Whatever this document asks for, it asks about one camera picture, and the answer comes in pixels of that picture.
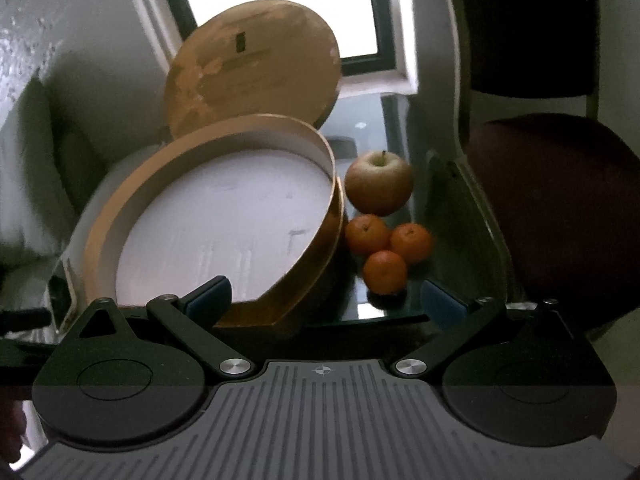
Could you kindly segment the orange mandarin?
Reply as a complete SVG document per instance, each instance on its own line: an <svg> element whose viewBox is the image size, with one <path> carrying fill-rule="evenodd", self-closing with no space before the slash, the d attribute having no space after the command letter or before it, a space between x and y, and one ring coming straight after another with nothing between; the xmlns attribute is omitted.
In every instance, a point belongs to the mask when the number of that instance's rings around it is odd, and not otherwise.
<svg viewBox="0 0 640 480"><path fill-rule="evenodd" d="M416 264L431 257L434 237L417 223L396 226L390 234L390 249L407 264Z"/></svg>
<svg viewBox="0 0 640 480"><path fill-rule="evenodd" d="M355 256L370 256L388 247L390 229L375 214L362 214L347 223L345 240Z"/></svg>
<svg viewBox="0 0 640 480"><path fill-rule="evenodd" d="M361 275L370 292L385 296L406 287L408 268L400 255L390 250L380 250L367 258Z"/></svg>

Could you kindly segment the red-yellow apple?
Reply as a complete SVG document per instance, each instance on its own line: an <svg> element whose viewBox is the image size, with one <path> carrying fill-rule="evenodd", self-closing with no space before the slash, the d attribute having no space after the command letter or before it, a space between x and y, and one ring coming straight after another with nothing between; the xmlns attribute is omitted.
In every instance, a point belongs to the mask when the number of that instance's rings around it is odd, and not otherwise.
<svg viewBox="0 0 640 480"><path fill-rule="evenodd" d="M367 152L348 167L345 191L352 206L363 214L389 216L405 206L412 194L412 168L395 153Z"/></svg>

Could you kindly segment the gold round box lid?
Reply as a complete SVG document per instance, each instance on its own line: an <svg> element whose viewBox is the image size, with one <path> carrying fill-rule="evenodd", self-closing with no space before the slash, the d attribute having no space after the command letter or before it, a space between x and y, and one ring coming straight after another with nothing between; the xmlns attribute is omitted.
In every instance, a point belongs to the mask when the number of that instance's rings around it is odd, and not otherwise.
<svg viewBox="0 0 640 480"><path fill-rule="evenodd" d="M195 29L172 60L164 91L169 132L178 139L253 114L319 128L341 79L334 32L316 12L288 0L232 6Z"/></svg>

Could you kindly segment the gold round gift box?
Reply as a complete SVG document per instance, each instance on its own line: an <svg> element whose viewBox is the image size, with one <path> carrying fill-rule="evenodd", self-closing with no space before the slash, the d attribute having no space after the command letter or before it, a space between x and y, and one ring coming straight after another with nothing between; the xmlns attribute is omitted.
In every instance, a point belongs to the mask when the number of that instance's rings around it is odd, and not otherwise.
<svg viewBox="0 0 640 480"><path fill-rule="evenodd" d="M88 300L125 307L231 283L222 328L279 325L331 262L345 205L328 140L278 115L226 119L170 142L126 177L93 223Z"/></svg>

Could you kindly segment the black chair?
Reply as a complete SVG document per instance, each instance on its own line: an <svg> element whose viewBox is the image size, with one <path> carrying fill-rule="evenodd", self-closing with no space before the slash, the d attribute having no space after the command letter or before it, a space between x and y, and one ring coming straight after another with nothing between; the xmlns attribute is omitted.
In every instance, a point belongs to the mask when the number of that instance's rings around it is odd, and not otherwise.
<svg viewBox="0 0 640 480"><path fill-rule="evenodd" d="M500 298L602 337L639 305L639 159L600 123L599 0L412 0L423 133L459 170Z"/></svg>

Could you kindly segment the grey sofa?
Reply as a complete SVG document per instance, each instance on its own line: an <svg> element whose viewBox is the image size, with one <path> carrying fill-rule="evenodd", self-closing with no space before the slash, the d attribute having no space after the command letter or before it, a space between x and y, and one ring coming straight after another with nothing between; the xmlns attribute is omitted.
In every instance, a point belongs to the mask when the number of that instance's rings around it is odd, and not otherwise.
<svg viewBox="0 0 640 480"><path fill-rule="evenodd" d="M1 128L1 307L52 312L52 327L28 338L63 335L84 310L82 259L93 222L158 149L105 167L79 132L55 141L46 89L37 78L26 84Z"/></svg>

